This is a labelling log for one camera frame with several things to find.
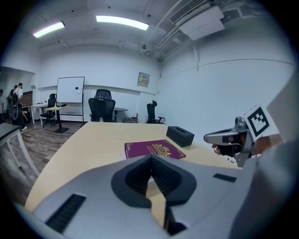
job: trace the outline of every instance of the air conditioner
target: air conditioner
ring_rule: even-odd
[[[181,26],[183,23],[197,14],[209,9],[211,6],[207,0],[191,0],[179,9],[171,18],[172,24]]]
[[[210,7],[206,0],[193,0],[181,8],[171,21],[193,41],[224,29],[224,17],[218,6]]]

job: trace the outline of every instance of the office chair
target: office chair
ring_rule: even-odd
[[[48,100],[48,108],[54,107],[56,104],[56,94],[50,94],[50,98]],[[43,111],[41,114],[42,117],[46,118],[46,122],[43,123],[43,128],[45,124],[50,123],[51,127],[55,127],[55,124],[52,124],[51,119],[55,116],[55,111],[47,111],[46,113]]]
[[[104,122],[113,122],[112,114],[115,106],[113,99],[96,99],[90,98],[88,100],[90,110],[92,112],[92,121],[99,122],[103,118]]]
[[[94,97],[99,97],[100,95],[103,95],[104,98],[112,99],[111,92],[109,90],[98,89]]]
[[[148,115],[149,118],[146,121],[147,124],[164,124],[161,123],[161,119],[164,119],[164,117],[158,117],[159,119],[155,119],[155,107],[157,106],[157,102],[153,100],[152,104],[147,104],[148,108]]]

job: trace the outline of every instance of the light wood tabletop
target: light wood tabletop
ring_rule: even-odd
[[[62,109],[65,109],[65,108],[68,108],[70,107],[69,105],[67,106],[63,106],[63,107],[58,107],[58,106],[55,106],[55,107],[51,107],[51,108],[48,108],[48,109],[45,109],[46,111],[48,110],[51,110],[51,111],[57,111],[57,110],[62,110]]]
[[[203,165],[237,168],[212,150],[193,142],[181,148],[166,137],[164,124],[128,124],[88,122],[79,129],[54,154],[35,182],[26,201],[25,208],[31,212],[49,194],[84,171],[121,160],[124,144],[127,142],[154,141],[167,139],[180,149],[183,160]],[[165,199],[157,188],[148,190],[152,201],[152,214],[163,225]]]

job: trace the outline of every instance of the black tissue box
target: black tissue box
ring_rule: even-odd
[[[180,147],[186,147],[192,144],[194,134],[178,126],[169,126],[166,136],[176,142]]]

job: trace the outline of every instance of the ceiling light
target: ceiling light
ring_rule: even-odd
[[[97,16],[97,22],[111,22],[111,23],[119,23],[123,25],[132,26],[135,28],[139,28],[142,30],[146,30],[149,25],[140,21],[134,21],[128,18],[122,17],[111,17],[111,16]]]
[[[49,32],[52,32],[52,31],[55,31],[55,30],[58,30],[58,29],[61,29],[61,28],[64,28],[64,23],[61,21],[59,23],[56,23],[54,25],[51,25],[51,26],[48,26],[36,33],[33,34],[33,36],[35,36],[36,38],[39,38]]]

